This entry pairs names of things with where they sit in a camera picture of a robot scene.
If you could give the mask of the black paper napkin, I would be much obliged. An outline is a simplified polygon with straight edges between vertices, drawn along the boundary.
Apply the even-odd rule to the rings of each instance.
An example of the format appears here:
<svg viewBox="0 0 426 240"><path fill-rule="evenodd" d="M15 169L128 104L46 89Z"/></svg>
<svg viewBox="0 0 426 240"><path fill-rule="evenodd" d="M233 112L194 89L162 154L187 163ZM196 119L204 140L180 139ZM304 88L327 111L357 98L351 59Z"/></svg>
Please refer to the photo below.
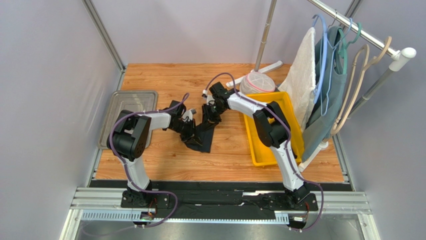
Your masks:
<svg viewBox="0 0 426 240"><path fill-rule="evenodd" d="M211 152L211 147L212 147L212 143L213 143L213 136L214 136L214 129L210 129L207 131L198 131L198 125L196 125L195 128L195 133L197 133L199 135L199 137L201 138L201 146L187 146L187 148L196 151L196 152L201 152L201 153L210 153Z"/></svg>

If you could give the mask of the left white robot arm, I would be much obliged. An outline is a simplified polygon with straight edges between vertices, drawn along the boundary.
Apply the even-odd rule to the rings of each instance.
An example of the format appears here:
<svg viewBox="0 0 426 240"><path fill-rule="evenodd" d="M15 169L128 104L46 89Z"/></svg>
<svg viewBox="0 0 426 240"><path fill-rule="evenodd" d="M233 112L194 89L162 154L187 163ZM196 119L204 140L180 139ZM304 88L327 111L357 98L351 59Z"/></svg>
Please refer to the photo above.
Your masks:
<svg viewBox="0 0 426 240"><path fill-rule="evenodd" d="M183 102L175 100L161 110L122 110L119 113L107 139L107 147L123 165L127 176L127 199L146 203L154 195L142 158L153 130L170 129L180 134L183 142L202 143L196 135L195 113L195 109L187 109Z"/></svg>

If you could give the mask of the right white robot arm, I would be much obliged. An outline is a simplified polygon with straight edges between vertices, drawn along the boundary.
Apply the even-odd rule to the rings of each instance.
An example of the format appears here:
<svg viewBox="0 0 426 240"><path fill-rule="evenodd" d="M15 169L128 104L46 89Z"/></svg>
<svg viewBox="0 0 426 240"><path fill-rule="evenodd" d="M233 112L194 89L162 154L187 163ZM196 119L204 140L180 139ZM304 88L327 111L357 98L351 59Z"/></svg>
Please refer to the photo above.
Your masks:
<svg viewBox="0 0 426 240"><path fill-rule="evenodd" d="M208 84L202 96L200 130L206 131L217 126L221 114L234 110L253 119L261 143L270 148L279 166L282 184L287 192L286 200L291 205L300 204L310 193L303 180L291 148L291 128L275 101L261 102L252 99L235 89L226 89L220 82Z"/></svg>

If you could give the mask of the yellow plastic bin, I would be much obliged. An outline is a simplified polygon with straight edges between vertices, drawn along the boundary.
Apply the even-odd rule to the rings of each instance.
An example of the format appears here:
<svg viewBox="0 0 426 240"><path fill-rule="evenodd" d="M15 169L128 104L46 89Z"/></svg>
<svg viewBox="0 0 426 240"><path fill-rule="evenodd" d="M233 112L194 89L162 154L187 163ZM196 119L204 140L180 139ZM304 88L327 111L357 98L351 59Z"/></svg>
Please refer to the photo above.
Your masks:
<svg viewBox="0 0 426 240"><path fill-rule="evenodd" d="M302 155L305 151L304 140L288 93L279 91L248 94L247 96L259 102L278 103L287 122L289 123L291 131L291 149L293 151L296 164L299 165L302 162ZM248 137L251 159L254 166L264 167L276 165L277 162L273 152L270 148L266 147L258 137L254 120L247 115L244 115L243 117Z"/></svg>

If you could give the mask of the silver metal tray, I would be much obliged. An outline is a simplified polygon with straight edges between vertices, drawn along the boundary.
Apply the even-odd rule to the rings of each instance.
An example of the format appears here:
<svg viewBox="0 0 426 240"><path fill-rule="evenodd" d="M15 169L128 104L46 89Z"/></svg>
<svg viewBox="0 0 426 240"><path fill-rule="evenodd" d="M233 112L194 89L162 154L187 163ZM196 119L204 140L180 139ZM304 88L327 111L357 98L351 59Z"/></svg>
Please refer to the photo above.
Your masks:
<svg viewBox="0 0 426 240"><path fill-rule="evenodd" d="M155 90L119 90L109 101L100 131L97 147L107 149L107 138L122 110L131 112L153 111L157 107L158 93Z"/></svg>

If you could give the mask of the white mesh bowl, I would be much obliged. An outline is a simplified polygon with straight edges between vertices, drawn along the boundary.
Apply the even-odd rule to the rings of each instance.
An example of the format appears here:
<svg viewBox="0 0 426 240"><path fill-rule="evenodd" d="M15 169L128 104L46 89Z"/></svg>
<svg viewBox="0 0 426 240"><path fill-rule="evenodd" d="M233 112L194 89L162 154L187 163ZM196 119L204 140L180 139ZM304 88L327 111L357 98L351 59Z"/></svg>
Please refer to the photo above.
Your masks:
<svg viewBox="0 0 426 240"><path fill-rule="evenodd" d="M242 78L239 91L244 95L272 93L276 90L275 82L268 75L250 72Z"/></svg>

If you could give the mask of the white towel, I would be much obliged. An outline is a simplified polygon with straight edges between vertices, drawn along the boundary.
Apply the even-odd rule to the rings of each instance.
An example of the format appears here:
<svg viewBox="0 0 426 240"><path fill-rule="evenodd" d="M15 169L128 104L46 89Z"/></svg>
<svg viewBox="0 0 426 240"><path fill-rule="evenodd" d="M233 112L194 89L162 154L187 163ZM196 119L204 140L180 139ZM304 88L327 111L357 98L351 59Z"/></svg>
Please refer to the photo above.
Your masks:
<svg viewBox="0 0 426 240"><path fill-rule="evenodd" d="M309 28L301 41L287 77L278 87L279 91L288 94L294 115L302 132L306 129L315 105L315 37L315 28Z"/></svg>

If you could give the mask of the blue hanger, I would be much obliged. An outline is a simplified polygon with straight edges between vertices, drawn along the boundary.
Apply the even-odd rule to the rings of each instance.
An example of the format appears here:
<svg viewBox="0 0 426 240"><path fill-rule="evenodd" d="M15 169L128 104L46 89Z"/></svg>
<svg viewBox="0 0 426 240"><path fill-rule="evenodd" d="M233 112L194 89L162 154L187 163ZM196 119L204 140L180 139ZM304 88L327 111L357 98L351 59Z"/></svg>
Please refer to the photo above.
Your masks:
<svg viewBox="0 0 426 240"><path fill-rule="evenodd" d="M335 118L343 102L347 74L342 74L338 55L342 38L346 34L340 26L327 26L323 15L316 14L312 25L320 21L321 38L315 44L316 87L314 89L313 117Z"/></svg>

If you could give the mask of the beige hanger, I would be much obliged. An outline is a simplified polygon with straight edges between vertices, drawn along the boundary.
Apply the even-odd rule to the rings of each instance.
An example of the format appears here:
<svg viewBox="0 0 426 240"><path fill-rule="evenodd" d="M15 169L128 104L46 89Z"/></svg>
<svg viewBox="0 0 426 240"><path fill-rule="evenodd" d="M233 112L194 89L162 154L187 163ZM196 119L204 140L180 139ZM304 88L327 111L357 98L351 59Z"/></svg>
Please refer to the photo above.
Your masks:
<svg viewBox="0 0 426 240"><path fill-rule="evenodd" d="M355 105L359 95L362 83L364 81L365 73L370 67L370 46L363 45L355 54L352 61L351 73L349 75L348 83L345 87L345 95L340 108L340 111L335 119L331 128L330 135L336 135L344 126L349 118L352 107Z"/></svg>
<svg viewBox="0 0 426 240"><path fill-rule="evenodd" d="M384 41L384 49L380 52L378 56L373 56L372 58L370 58L370 46L368 44L364 44L356 53L352 61L352 69L351 69L349 81L346 84L344 99L343 99L341 108L339 110L339 113L330 131L330 135L332 137L336 135L343 128L345 122L349 118L350 111L352 110L352 107L355 105L355 102L359 95L366 71L371 66L376 65L377 63L381 61L381 59L386 54L387 50L390 48L391 42L392 42L392 37L388 36ZM364 54L364 59L360 64L358 78L356 79L358 58L360 57L361 54Z"/></svg>

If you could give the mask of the teal garment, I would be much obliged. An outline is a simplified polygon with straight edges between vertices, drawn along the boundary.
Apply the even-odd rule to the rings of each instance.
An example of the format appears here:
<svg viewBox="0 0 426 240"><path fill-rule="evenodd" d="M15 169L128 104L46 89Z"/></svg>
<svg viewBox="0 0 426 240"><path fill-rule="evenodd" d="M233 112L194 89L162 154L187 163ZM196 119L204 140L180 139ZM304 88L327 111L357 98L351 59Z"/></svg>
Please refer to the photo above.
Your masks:
<svg viewBox="0 0 426 240"><path fill-rule="evenodd" d="M330 138L331 129L342 107L347 84L348 55L342 50L344 32L339 26L327 31L327 53L323 83L318 101L302 133L304 153L302 161L307 161L319 144Z"/></svg>

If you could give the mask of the green hanger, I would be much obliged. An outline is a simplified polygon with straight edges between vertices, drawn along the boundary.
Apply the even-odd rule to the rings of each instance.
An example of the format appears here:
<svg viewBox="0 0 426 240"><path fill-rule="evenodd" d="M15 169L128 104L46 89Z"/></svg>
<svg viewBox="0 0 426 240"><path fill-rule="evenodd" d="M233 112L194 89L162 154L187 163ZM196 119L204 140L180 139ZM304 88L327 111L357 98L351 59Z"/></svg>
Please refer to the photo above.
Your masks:
<svg viewBox="0 0 426 240"><path fill-rule="evenodd" d="M348 35L348 33L353 27L353 23L354 23L353 18L351 17L349 18L349 23L350 24L349 24L347 33L345 33L343 38L341 39L341 45L339 47L339 51L337 52L338 56L341 58L340 62L342 63L342 68L341 68L342 75L346 75L348 70L348 47L349 45L354 44L359 39L359 37L361 36L361 31L362 31L362 24L360 22L357 22L356 26L358 30L356 32L355 38L353 40L347 41L346 36Z"/></svg>

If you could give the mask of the metal clothes rack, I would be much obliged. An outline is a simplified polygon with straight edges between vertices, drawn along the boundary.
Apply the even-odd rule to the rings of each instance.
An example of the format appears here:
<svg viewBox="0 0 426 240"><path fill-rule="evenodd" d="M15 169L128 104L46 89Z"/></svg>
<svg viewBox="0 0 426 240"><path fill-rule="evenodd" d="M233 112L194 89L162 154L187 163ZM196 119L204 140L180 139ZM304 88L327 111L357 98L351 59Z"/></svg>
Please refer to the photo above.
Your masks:
<svg viewBox="0 0 426 240"><path fill-rule="evenodd" d="M372 34L370 34L369 32L362 30L362 26L360 23L357 23L356 26L354 26L354 23L352 22L352 18L342 15L335 9L334 11L332 11L333 9L330 6L323 3L322 1L308 0L308 2L313 4L316 8L320 9L324 13L333 17L334 21L337 20L341 25L343 25L344 27L347 27L349 31L352 30L354 33L356 33L355 38L352 41L349 41L346 45L344 45L343 47L344 50L346 50L348 48L347 46L349 46L350 44L355 43L357 39L360 37L366 40L369 44L372 44L373 46L381 50L378 56L374 56L368 62L367 60L368 60L368 57L370 56L370 48L368 44L363 45L359 49L359 51L356 53L354 60L352 62L352 72L349 79L350 80L349 85L346 89L345 99L343 101L342 108L340 109L340 112L337 116L337 120L331 128L331 136L333 137L341 130L345 122L349 120L365 103L367 103L381 86L383 86L383 84L386 82L389 76L401 70L408 63L409 60L413 59L416 56L417 51L412 47L406 47L402 50L397 51L393 49L392 47L390 47L390 44L392 42L391 36L388 36L385 39L385 41L382 41L376 38L375 36L373 36ZM276 4L277 4L277 0L271 1L271 5L269 8L266 24L264 27L263 36L260 42L260 47L257 54L255 66L250 73L256 72L256 73L262 74L262 76L263 75L266 76L266 73L274 71L283 65L283 62L279 60L273 64L267 65L266 67L259 69L261 60L263 57L264 49L266 46L270 25L272 22ZM353 92L350 102L348 102L349 95L351 93L352 83L355 78L355 70L357 66L356 63L361 53L365 53L364 63L359 73L359 79L356 82L357 83L356 89ZM362 83L364 81L364 76L366 71L372 65L376 65L377 63L379 63L385 54L389 55L393 62L389 65L388 69L379 77L379 79L367 90L367 92L355 102L356 98L359 95L359 91L361 89ZM320 151L325 150L328 146L329 146L328 138L326 138L317 146L317 148L312 153L310 158L308 158L307 161L300 163L298 167L299 171L303 172L309 166L309 164L313 161L313 159L318 155L318 153Z"/></svg>

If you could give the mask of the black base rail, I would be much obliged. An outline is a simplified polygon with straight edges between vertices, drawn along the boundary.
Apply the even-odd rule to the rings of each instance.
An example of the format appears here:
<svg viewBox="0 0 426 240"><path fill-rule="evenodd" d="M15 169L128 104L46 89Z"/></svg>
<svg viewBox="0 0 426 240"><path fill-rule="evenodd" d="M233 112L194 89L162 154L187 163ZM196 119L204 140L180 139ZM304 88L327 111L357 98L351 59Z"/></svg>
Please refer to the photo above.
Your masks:
<svg viewBox="0 0 426 240"><path fill-rule="evenodd" d="M95 180L90 190L117 191L116 206L135 210L136 220L271 220L276 211L316 212L320 190L350 192L347 183L305 184L291 193L277 182L153 181L148 193L130 189L123 180Z"/></svg>

